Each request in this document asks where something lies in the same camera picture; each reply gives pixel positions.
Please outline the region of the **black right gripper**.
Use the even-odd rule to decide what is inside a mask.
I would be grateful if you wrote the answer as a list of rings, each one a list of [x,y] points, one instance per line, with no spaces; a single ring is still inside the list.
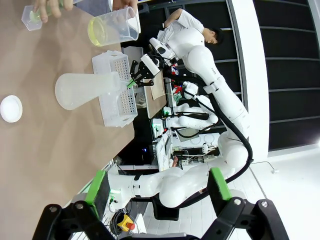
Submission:
[[[130,77],[131,80],[127,84],[127,88],[131,88],[133,85],[136,85],[138,88],[140,87],[150,87],[154,85],[153,79],[157,75],[157,67],[152,63],[151,69],[141,61],[139,64],[136,60],[132,61],[130,67]]]

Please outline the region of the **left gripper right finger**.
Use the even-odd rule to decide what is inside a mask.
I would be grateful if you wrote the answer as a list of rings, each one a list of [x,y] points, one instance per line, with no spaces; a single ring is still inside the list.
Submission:
[[[288,240],[281,217],[270,199],[255,204],[232,196],[219,168],[208,172],[207,190],[216,219],[203,240],[228,240],[235,229],[244,229],[252,240]]]

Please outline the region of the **person's left hand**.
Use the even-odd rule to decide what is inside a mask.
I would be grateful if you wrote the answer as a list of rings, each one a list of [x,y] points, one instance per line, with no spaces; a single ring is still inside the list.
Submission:
[[[135,12],[138,9],[138,0],[113,0],[112,10],[120,10],[131,7]]]

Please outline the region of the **person's right hand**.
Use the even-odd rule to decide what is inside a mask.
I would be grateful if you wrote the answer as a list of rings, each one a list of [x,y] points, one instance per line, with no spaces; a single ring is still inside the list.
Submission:
[[[41,21],[47,23],[49,16],[60,18],[62,15],[61,9],[71,11],[73,6],[73,0],[35,0],[33,12],[39,12]]]

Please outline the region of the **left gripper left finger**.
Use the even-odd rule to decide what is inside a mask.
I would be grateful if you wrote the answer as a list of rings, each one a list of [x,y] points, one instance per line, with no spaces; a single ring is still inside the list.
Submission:
[[[99,170],[93,178],[86,196],[62,208],[48,204],[42,211],[34,240],[69,240],[74,233],[84,232],[90,240],[114,240],[103,224],[105,209],[112,203],[108,174]]]

